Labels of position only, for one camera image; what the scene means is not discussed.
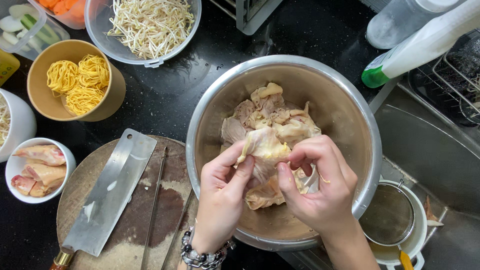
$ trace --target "stained cutting board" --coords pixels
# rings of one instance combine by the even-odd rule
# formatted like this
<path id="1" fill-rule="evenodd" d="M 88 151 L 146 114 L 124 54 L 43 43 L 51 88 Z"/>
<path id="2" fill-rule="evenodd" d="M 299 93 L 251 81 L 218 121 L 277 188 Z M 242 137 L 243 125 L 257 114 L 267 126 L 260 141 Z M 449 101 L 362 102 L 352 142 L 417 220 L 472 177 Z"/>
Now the stained cutting board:
<path id="1" fill-rule="evenodd" d="M 146 260 L 148 270 L 162 269 L 164 261 L 163 269 L 177 268 L 180 260 L 180 241 L 183 235 L 176 233 L 176 228 L 192 190 L 185 163 L 185 146 L 176 140 L 149 136 L 157 140 L 155 150 L 132 194 L 131 201 L 125 207 L 101 254 L 95 257 L 81 250 L 77 251 L 70 264 L 70 270 L 140 270 L 165 146 L 168 147 L 168 155 L 158 192 L 154 226 Z M 57 212 L 57 236 L 60 245 L 75 222 L 117 142 L 118 140 L 111 141 L 91 153 L 68 179 Z M 184 231 L 189 224 L 193 224 L 197 207 L 197 198 L 192 195 L 179 231 Z M 172 250 L 166 259 L 170 245 Z"/>

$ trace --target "black bead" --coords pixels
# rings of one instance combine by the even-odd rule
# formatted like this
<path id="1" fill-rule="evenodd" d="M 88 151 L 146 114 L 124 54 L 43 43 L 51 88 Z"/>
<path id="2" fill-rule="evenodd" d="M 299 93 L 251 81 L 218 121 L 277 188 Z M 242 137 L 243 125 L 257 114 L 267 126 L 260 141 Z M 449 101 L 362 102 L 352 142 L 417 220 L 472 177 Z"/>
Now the black bead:
<path id="1" fill-rule="evenodd" d="M 192 245 L 190 245 L 190 244 L 185 245 L 185 247 L 183 248 L 183 251 L 185 251 L 187 253 L 192 251 Z"/>

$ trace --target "kitchen counter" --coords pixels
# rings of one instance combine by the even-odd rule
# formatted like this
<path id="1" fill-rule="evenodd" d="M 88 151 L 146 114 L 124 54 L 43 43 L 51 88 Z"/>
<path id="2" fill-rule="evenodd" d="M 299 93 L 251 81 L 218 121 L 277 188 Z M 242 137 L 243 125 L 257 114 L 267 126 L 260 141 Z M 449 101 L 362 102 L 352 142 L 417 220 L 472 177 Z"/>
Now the kitchen counter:
<path id="1" fill-rule="evenodd" d="M 207 88 L 238 63 L 271 54 L 300 55 L 333 67 L 370 102 L 379 89 L 360 80 L 363 68 L 382 51 L 365 40 L 375 12 L 358 0 L 284 0 L 253 36 L 204 0 L 200 26 L 188 46 L 158 68 L 110 59 L 123 74 L 127 92 L 121 108 L 99 122 L 57 122 L 36 113 L 37 137 L 66 145 L 77 164 L 95 149 L 132 128 L 143 134 L 185 141 L 190 117 Z M 64 26 L 72 39 L 91 42 L 86 30 Z M 17 56 L 20 69 L 3 85 L 27 101 L 26 78 L 32 64 Z M 0 164 L 0 173 L 5 171 Z M 56 213 L 60 196 L 39 205 L 17 200 L 0 184 L 0 265 L 3 269 L 44 270 L 59 250 Z M 291 269 L 276 253 L 240 244 L 229 253 L 225 269 Z"/>

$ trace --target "raw chicken pieces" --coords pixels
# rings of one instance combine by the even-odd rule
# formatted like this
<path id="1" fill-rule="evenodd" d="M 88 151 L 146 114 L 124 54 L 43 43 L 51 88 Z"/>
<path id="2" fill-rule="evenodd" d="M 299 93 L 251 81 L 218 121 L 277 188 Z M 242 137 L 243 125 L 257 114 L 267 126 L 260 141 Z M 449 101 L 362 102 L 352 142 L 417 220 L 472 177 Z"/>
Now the raw chicken pieces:
<path id="1" fill-rule="evenodd" d="M 21 175 L 14 176 L 11 182 L 12 186 L 14 186 L 18 192 L 22 193 L 23 195 L 28 195 L 35 183 L 36 181 L 32 178 L 23 177 Z"/>
<path id="2" fill-rule="evenodd" d="M 42 160 L 42 163 L 50 166 L 58 166 L 65 163 L 65 156 L 55 145 L 39 145 L 19 149 L 14 156 Z"/>
<path id="3" fill-rule="evenodd" d="M 236 141 L 247 138 L 242 162 L 247 155 L 255 156 L 253 176 L 262 184 L 251 189 L 245 200 L 253 210 L 284 202 L 278 189 L 275 166 L 287 161 L 291 148 L 304 139 L 322 134 L 309 115 L 309 102 L 303 110 L 289 110 L 282 97 L 283 89 L 275 83 L 255 90 L 249 99 L 240 103 L 233 116 L 224 119 L 222 150 Z M 306 193 L 303 183 L 295 177 L 297 188 Z"/>
<path id="4" fill-rule="evenodd" d="M 65 156 L 56 145 L 22 148 L 14 156 L 26 158 L 21 175 L 11 181 L 23 195 L 43 197 L 61 186 L 67 174 Z"/>
<path id="5" fill-rule="evenodd" d="M 302 181 L 299 180 L 300 176 L 298 173 L 302 169 L 296 170 L 293 175 L 295 177 L 295 183 L 297 184 L 297 189 L 301 194 L 305 194 L 308 191 Z M 247 192 L 245 201 L 252 210 L 257 210 L 258 208 L 269 207 L 272 204 L 282 204 L 285 202 L 283 194 L 278 187 L 278 176 L 274 175 L 270 177 L 266 184 L 258 185 Z"/>
<path id="6" fill-rule="evenodd" d="M 268 179 L 276 174 L 275 165 L 280 161 L 288 162 L 288 154 L 291 152 L 286 144 L 281 144 L 275 136 L 276 130 L 264 127 L 247 133 L 247 142 L 243 147 L 238 163 L 245 160 L 247 155 L 255 157 L 253 177 L 260 183 L 265 184 Z"/>

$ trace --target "hand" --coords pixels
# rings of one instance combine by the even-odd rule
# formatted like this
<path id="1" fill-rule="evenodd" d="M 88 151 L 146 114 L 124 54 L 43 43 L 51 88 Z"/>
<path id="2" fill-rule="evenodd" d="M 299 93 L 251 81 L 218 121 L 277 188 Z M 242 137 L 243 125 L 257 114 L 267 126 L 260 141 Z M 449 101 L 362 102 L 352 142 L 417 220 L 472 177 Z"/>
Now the hand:
<path id="1" fill-rule="evenodd" d="M 326 135 L 303 140 L 295 145 L 288 159 L 292 170 L 301 167 L 310 176 L 310 164 L 314 163 L 321 175 L 318 192 L 300 194 L 295 181 L 290 181 L 294 178 L 288 165 L 278 164 L 278 184 L 291 212 L 322 238 L 352 229 L 356 222 L 352 200 L 357 176 L 335 143 Z"/>
<path id="2" fill-rule="evenodd" d="M 237 169 L 245 141 L 230 146 L 202 168 L 197 223 L 192 248 L 198 253 L 216 252 L 237 228 L 248 191 L 255 158 L 248 155 Z"/>

